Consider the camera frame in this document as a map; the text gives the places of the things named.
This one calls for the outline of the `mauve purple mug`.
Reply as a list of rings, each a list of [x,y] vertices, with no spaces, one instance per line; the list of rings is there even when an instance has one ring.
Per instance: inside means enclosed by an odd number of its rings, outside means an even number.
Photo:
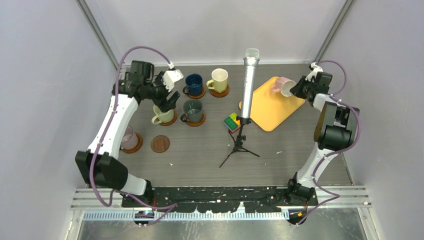
[[[138,142],[137,134],[130,126],[127,126],[120,143],[120,148],[122,150],[131,150],[137,146]]]

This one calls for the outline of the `cream yellow mug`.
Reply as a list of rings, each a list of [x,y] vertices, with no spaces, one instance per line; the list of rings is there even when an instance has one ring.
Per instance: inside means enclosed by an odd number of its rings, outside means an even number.
[[[222,93],[228,86],[228,72],[223,68],[216,68],[211,72],[211,80],[206,82],[207,88]]]

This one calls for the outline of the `dark walnut wooden coaster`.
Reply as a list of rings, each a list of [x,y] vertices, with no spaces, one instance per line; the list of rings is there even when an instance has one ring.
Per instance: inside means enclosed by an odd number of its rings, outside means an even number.
[[[157,135],[151,140],[150,147],[155,153],[164,153],[170,147],[170,139],[165,135]]]

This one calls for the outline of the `yellow tray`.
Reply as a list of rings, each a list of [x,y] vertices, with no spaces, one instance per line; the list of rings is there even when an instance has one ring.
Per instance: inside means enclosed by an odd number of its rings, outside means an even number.
[[[273,131],[305,103],[302,98],[273,92],[278,79],[278,76],[271,77],[252,95],[250,119],[266,132]]]

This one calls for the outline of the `pink cream mug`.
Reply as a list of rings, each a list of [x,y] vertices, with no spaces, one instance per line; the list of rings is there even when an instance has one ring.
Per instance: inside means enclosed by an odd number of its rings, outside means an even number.
[[[291,89],[296,86],[294,80],[288,79],[286,77],[279,77],[275,80],[274,85],[271,87],[273,93],[280,93],[284,97],[291,97]]]

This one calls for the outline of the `dark green mug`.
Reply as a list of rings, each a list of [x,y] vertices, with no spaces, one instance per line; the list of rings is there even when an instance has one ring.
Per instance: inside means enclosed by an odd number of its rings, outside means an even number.
[[[185,123],[198,123],[203,119],[203,104],[198,99],[189,99],[183,104],[180,120]]]

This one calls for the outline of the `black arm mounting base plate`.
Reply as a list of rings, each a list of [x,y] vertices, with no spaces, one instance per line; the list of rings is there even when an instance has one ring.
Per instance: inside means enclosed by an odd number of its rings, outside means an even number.
[[[176,204],[172,213],[234,213],[244,207],[246,213],[276,213],[279,207],[305,208],[305,199],[295,199],[280,186],[155,187],[135,197],[155,208]]]

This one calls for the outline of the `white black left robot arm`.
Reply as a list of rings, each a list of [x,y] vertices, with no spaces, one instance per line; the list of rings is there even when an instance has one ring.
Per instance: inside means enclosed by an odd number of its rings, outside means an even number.
[[[176,108],[180,94],[173,88],[184,77],[172,62],[158,75],[154,70],[152,63],[134,60],[129,71],[118,75],[118,81],[112,87],[108,112],[96,137],[87,150],[75,155],[86,184],[133,195],[141,207],[148,207],[153,202],[151,182],[130,174],[119,162],[122,140],[141,101],[151,100],[163,112]]]

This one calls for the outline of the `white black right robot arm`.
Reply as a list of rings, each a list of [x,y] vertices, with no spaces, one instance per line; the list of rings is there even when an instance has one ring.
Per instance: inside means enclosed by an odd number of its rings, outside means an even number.
[[[351,112],[328,93],[332,78],[330,73],[314,70],[290,89],[295,97],[307,100],[320,112],[313,133],[314,148],[304,166],[287,183],[285,198],[290,205],[308,202],[328,164],[355,140],[359,109]]]

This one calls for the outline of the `light green mug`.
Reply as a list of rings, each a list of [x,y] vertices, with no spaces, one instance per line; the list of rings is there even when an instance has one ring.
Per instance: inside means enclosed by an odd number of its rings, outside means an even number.
[[[153,106],[154,117],[151,119],[151,123],[154,125],[170,123],[175,116],[175,110],[171,109],[162,112],[157,105]]]

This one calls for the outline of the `dark blue mug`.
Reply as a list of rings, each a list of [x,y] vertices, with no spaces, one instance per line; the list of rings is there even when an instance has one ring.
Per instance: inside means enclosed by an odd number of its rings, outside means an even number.
[[[185,78],[185,86],[182,89],[185,95],[193,97],[200,96],[203,92],[203,78],[197,73],[188,75]]]

